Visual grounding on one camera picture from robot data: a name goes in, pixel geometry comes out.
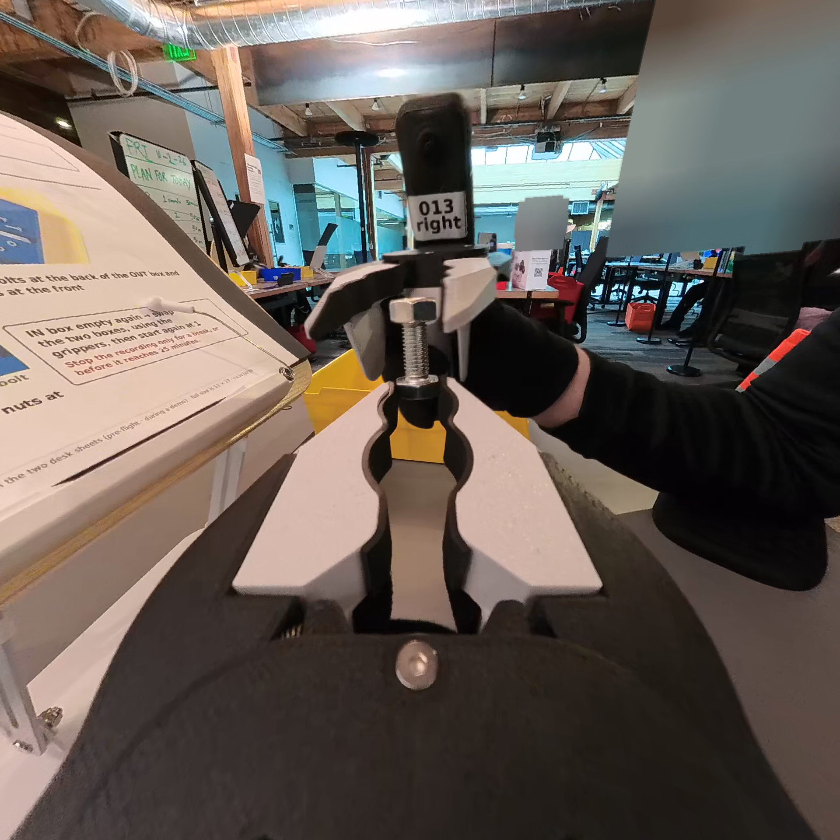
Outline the wooden pillar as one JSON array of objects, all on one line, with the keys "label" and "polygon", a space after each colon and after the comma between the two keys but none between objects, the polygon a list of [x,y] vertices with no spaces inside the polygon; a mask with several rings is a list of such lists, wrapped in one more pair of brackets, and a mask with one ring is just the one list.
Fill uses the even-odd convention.
[{"label": "wooden pillar", "polygon": [[[209,55],[222,104],[240,200],[250,203],[244,154],[252,154],[256,157],[257,155],[238,48],[233,45],[221,46],[211,50]],[[266,205],[258,204],[258,206],[257,216],[248,231],[248,241],[259,261],[264,266],[273,267],[275,260],[266,217]]]}]

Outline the silver hex bolt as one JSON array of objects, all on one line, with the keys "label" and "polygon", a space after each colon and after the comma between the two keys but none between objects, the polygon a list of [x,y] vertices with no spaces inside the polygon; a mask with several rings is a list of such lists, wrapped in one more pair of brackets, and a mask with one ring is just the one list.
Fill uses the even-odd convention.
[{"label": "silver hex bolt", "polygon": [[402,335],[405,385],[435,382],[429,369],[427,329],[437,320],[437,303],[431,297],[398,297],[389,303],[389,319]]}]

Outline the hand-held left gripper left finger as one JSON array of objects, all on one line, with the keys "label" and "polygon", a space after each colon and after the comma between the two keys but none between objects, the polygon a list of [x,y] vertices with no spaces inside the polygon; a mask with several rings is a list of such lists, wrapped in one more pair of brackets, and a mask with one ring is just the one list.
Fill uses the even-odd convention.
[{"label": "hand-held left gripper left finger", "polygon": [[243,595],[337,603],[359,632],[392,616],[392,535],[381,483],[396,398],[379,385],[296,453],[233,581]]}]

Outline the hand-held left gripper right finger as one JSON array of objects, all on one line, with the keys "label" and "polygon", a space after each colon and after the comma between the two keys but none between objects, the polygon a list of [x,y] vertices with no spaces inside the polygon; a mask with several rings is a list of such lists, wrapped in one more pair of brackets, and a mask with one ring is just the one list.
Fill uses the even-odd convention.
[{"label": "hand-held left gripper right finger", "polygon": [[589,596],[603,583],[538,449],[456,381],[438,396],[455,478],[444,582],[456,631],[476,634],[502,602]]}]

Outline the person's right hand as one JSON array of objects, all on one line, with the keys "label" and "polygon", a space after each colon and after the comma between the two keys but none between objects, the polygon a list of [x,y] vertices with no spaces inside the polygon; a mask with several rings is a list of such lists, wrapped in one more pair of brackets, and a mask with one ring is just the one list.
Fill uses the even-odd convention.
[{"label": "person's right hand", "polygon": [[494,411],[563,422],[563,399],[579,373],[588,375],[575,345],[495,299],[457,339],[462,386]]}]

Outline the small easel board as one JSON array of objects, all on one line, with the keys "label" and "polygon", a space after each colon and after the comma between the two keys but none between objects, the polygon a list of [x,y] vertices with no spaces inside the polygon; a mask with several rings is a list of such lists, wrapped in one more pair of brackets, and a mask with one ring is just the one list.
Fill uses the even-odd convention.
[{"label": "small easel board", "polygon": [[225,254],[230,267],[239,268],[249,262],[245,243],[238,232],[221,182],[208,165],[191,160],[199,192],[208,208],[219,255]]}]

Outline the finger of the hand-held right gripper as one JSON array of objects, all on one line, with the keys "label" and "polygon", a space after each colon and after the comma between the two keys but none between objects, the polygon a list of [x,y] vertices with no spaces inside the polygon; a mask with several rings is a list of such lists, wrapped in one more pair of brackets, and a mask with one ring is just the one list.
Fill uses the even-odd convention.
[{"label": "finger of the hand-held right gripper", "polygon": [[469,336],[472,322],[495,300],[497,269],[487,257],[446,259],[442,279],[441,331],[455,338],[459,382],[469,370]]},{"label": "finger of the hand-held right gripper", "polygon": [[385,368],[385,315],[382,302],[400,297],[403,266],[375,261],[339,273],[305,321],[310,340],[343,328],[364,376],[375,381]]}]

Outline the large whiteboard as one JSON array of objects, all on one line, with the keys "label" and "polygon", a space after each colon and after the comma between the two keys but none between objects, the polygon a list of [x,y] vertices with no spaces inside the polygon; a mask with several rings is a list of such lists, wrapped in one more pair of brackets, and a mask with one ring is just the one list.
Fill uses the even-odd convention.
[{"label": "large whiteboard", "polygon": [[207,253],[207,231],[192,162],[185,154],[123,131],[108,134],[119,171]]}]

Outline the person's right forearm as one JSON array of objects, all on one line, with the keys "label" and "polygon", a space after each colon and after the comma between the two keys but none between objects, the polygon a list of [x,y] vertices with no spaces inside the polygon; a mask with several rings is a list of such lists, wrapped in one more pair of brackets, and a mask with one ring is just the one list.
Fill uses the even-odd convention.
[{"label": "person's right forearm", "polygon": [[675,495],[838,516],[838,310],[741,392],[577,354],[570,384],[533,421],[578,454]]}]

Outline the silver air duct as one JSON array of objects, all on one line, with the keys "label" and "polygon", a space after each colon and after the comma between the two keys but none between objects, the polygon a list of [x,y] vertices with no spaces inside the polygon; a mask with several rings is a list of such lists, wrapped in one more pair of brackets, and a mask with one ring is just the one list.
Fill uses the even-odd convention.
[{"label": "silver air duct", "polygon": [[294,44],[396,30],[530,21],[572,13],[583,20],[612,9],[622,19],[655,2],[596,1],[85,1],[135,34],[187,49]]}]

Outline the black floor lamp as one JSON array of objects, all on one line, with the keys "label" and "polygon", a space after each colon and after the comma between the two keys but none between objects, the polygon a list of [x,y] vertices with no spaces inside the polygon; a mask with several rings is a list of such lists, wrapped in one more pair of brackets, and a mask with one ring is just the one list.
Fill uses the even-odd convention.
[{"label": "black floor lamp", "polygon": [[352,148],[354,154],[354,168],[358,189],[360,209],[360,262],[369,261],[369,209],[370,199],[366,189],[366,175],[364,173],[364,150],[376,146],[379,142],[377,135],[368,130],[349,129],[334,135],[338,146]]}]

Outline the clear stand bracket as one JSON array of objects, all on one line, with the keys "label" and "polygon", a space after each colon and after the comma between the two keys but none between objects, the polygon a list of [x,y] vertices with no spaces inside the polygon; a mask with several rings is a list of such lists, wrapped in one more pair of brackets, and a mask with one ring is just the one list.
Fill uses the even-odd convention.
[{"label": "clear stand bracket", "polygon": [[43,754],[64,717],[61,707],[49,707],[37,714],[27,684],[14,662],[14,631],[1,616],[1,729],[18,751]]}]

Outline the yellow plastic bin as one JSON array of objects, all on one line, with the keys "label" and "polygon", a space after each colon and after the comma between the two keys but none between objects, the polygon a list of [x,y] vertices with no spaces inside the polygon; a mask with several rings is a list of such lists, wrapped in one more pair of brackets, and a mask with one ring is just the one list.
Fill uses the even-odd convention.
[{"label": "yellow plastic bin", "polygon": [[[357,403],[379,390],[382,379],[368,380],[353,351],[342,354],[311,378],[303,395],[316,436],[301,448],[300,457],[308,467],[332,475],[341,471],[361,472],[352,462],[364,453],[362,435],[377,432],[380,422],[376,408],[354,411]],[[396,460],[444,463],[446,431],[440,422],[429,429],[411,425],[398,414],[390,438],[391,456]]]}]

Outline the black office chair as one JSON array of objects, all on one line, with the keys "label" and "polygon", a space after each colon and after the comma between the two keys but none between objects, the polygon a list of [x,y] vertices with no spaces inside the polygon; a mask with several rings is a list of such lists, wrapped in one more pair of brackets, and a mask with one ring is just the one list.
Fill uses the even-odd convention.
[{"label": "black office chair", "polygon": [[802,304],[803,249],[739,255],[709,331],[707,348],[752,372],[793,330]]}]

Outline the curved document stand board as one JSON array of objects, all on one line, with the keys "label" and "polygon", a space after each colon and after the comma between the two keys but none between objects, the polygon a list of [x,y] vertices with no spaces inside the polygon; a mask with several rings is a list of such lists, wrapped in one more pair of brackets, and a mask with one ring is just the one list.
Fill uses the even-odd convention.
[{"label": "curved document stand board", "polygon": [[281,376],[279,383],[255,385],[241,395],[239,407],[216,404],[59,484],[33,504],[2,512],[2,605],[293,404],[311,377],[302,351],[292,366],[294,382]]}]

